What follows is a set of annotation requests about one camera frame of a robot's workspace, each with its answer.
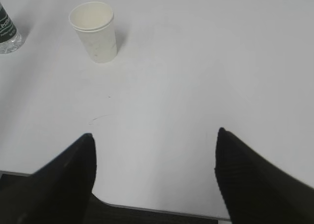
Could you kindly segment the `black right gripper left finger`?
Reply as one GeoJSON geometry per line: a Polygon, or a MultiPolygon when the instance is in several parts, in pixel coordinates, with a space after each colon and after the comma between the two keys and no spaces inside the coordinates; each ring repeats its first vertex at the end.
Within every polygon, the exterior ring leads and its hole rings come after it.
{"type": "Polygon", "coordinates": [[[0,192],[2,224],[81,224],[96,177],[96,146],[79,137],[34,174],[0,192]]]}

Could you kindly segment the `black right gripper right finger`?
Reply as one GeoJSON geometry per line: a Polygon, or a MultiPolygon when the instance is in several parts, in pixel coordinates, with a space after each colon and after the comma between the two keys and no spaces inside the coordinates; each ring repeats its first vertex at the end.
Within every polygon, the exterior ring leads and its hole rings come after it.
{"type": "Polygon", "coordinates": [[[215,176],[234,224],[312,224],[314,190],[220,128],[215,176]]]}

